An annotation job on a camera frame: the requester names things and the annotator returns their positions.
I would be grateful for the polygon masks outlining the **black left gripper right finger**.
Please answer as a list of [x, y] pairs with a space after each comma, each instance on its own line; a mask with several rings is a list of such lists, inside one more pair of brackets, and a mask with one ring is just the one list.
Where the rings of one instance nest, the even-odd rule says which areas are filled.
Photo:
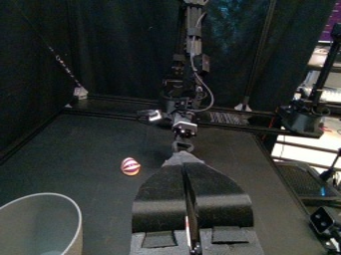
[[182, 166], [194, 193], [199, 227], [251, 227], [250, 197], [235, 181], [190, 153], [182, 157]]

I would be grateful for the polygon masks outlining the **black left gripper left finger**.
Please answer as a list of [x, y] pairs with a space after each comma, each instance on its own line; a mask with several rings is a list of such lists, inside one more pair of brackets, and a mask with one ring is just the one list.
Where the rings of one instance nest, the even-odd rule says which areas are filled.
[[186, 205], [180, 153], [166, 160], [139, 188], [132, 207], [132, 232], [184, 229]]

